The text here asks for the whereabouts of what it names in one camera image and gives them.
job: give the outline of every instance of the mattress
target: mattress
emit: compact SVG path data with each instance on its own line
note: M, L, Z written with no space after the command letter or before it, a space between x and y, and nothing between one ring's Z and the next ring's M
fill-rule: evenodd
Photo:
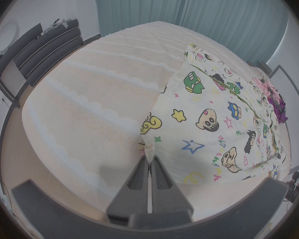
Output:
M225 46L169 23L151 22L102 37L62 61L24 104L24 129L43 164L74 194L105 212L142 155L140 125L194 41L245 80L266 78ZM277 175L283 179L290 170L290 143L285 125L279 132L287 154ZM193 205L196 221L235 204L266 176L179 188Z

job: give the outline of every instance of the floor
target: floor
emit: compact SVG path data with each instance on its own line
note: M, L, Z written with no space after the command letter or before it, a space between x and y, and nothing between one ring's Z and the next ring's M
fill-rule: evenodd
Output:
M12 208L19 217L21 223L33 235L35 229L28 223L21 213L16 202L12 198L11 189L24 181L31 179L38 187L49 196L59 201L69 209L72 209L86 217L107 221L106 214L81 200L68 190L50 171L43 165L34 152L25 134L21 113L24 102L32 92L33 87L28 86L20 98L20 109L14 109L9 119L2 145L1 153L1 178L11 197Z

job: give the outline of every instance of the curtain fold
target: curtain fold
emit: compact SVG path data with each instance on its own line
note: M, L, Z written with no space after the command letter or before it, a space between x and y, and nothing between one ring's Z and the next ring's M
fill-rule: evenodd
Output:
M244 61L267 62L287 27L281 0L96 0L101 36L165 21L223 44Z

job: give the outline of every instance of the yellow star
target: yellow star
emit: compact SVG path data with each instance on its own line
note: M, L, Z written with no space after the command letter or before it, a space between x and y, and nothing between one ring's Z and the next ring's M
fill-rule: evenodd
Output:
M175 118L178 122L186 120L186 117L184 116L184 112L182 110L178 111L174 109L173 111L174 113L171 116Z

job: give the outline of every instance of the round mirror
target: round mirror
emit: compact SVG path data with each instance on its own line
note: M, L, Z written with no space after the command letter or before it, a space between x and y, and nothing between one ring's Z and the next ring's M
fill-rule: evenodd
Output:
M0 55L4 54L8 48L16 41L19 26L16 20L8 21L0 29Z

